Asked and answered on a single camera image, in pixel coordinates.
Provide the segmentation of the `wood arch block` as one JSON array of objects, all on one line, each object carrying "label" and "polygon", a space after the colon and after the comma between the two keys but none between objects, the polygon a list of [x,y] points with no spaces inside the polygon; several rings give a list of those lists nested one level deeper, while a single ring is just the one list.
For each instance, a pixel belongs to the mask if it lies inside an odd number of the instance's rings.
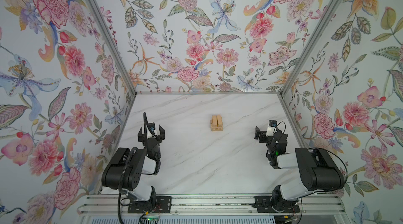
[{"label": "wood arch block", "polygon": [[223,126],[213,126],[211,125],[211,131],[223,131],[224,127]]}]

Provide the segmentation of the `numbered long wood block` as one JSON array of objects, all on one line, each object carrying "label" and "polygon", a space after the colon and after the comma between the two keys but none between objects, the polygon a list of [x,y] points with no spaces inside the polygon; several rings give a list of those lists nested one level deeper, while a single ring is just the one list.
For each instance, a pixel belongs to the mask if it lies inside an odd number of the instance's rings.
[{"label": "numbered long wood block", "polygon": [[216,116],[216,115],[213,115],[213,116],[212,116],[211,125],[212,125],[213,127],[218,126],[218,121],[217,121],[217,116]]}]

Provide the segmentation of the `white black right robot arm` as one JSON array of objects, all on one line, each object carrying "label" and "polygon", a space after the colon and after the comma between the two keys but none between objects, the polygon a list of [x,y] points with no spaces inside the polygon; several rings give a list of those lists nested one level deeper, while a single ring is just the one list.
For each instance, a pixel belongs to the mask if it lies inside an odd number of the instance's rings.
[{"label": "white black right robot arm", "polygon": [[277,185],[266,204],[275,212],[294,208],[300,199],[316,192],[342,189],[347,180],[324,148],[295,148],[287,152],[288,135],[276,126],[255,127],[255,139],[267,147],[266,158],[274,169],[297,170],[296,178]]}]

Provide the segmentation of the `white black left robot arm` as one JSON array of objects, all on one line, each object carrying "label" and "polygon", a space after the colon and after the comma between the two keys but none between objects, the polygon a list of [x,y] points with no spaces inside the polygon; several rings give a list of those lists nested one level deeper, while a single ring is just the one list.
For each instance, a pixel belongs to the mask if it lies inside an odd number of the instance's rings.
[{"label": "white black left robot arm", "polygon": [[143,148],[120,147],[105,168],[101,183],[103,187],[117,190],[131,201],[149,202],[155,189],[141,180],[142,175],[157,175],[161,167],[160,144],[165,140],[165,129],[154,129],[152,123],[141,128],[138,140]]}]

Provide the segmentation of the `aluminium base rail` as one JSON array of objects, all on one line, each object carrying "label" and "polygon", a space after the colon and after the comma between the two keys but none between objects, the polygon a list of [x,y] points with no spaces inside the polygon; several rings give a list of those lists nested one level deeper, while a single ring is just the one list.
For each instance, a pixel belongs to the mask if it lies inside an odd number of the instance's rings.
[{"label": "aluminium base rail", "polygon": [[[166,216],[185,215],[343,215],[345,208],[335,194],[313,194],[302,198],[292,207],[274,210],[268,194],[161,194],[154,203],[153,213]],[[80,216],[123,216],[142,214],[138,204],[130,204],[117,195],[88,196],[78,208]]]}]

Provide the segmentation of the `aluminium corner post left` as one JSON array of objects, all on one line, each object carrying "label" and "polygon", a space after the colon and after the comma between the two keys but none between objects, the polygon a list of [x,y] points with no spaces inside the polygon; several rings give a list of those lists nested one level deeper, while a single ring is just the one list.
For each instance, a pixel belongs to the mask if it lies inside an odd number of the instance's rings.
[{"label": "aluminium corner post left", "polygon": [[111,56],[117,64],[117,68],[121,72],[121,76],[123,77],[123,80],[125,82],[125,85],[126,85],[128,91],[135,98],[137,95],[135,87],[132,84],[131,78],[129,76],[129,73],[128,73],[126,67],[124,66],[124,62],[119,53],[118,47],[117,47],[116,43],[114,42],[112,35],[109,32],[107,23],[101,13],[101,10],[100,10],[100,7],[99,7],[97,1],[96,0],[86,0],[86,1],[89,4],[90,11],[93,14],[93,18],[94,18],[96,24],[99,26],[101,36],[105,40],[105,43],[111,52]]}]

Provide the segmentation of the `aluminium corner post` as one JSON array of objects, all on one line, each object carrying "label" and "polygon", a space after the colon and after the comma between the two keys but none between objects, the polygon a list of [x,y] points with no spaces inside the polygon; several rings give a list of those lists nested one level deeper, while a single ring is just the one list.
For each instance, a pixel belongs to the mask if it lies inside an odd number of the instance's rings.
[{"label": "aluminium corner post", "polygon": [[111,56],[117,64],[117,68],[121,72],[121,76],[123,77],[123,80],[125,82],[125,85],[126,85],[128,91],[135,98],[137,95],[135,87],[132,84],[131,78],[129,76],[129,73],[128,73],[126,67],[124,66],[124,62],[119,53],[118,47],[117,47],[116,43],[114,42],[112,35],[109,32],[107,23],[101,13],[101,10],[100,10],[100,7],[99,7],[97,1],[96,0],[86,0],[86,1],[89,4],[90,11],[93,14],[93,18],[94,18],[96,24],[99,26],[101,36],[105,40],[105,43],[111,52]]},{"label": "aluminium corner post", "polygon": [[314,49],[316,43],[320,40],[321,35],[323,34],[328,24],[331,22],[331,19],[341,2],[342,0],[330,0],[327,10],[324,12],[318,25],[313,30],[312,37],[308,40],[306,46],[302,51],[301,56],[299,57],[297,64],[291,71],[288,80],[286,81],[281,92],[279,93],[279,96],[281,98],[285,98],[285,96],[291,91],[291,88],[294,82],[296,81],[301,69],[303,68],[308,57],[310,56],[311,51]]}]

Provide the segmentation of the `aluminium corner post right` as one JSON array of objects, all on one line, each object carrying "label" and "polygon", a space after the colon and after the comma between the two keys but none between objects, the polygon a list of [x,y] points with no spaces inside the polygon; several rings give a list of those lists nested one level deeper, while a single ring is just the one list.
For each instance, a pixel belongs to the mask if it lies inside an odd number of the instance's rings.
[{"label": "aluminium corner post right", "polygon": [[327,10],[324,12],[318,25],[313,30],[312,37],[308,40],[306,46],[302,51],[301,56],[299,57],[297,64],[291,71],[288,80],[286,81],[281,92],[279,93],[279,96],[281,98],[285,98],[285,96],[291,91],[291,88],[294,82],[296,81],[301,69],[303,68],[308,57],[310,56],[311,51],[314,49],[316,43],[320,40],[321,35],[323,34],[328,24],[331,22],[331,19],[341,2],[342,0],[330,0]]}]

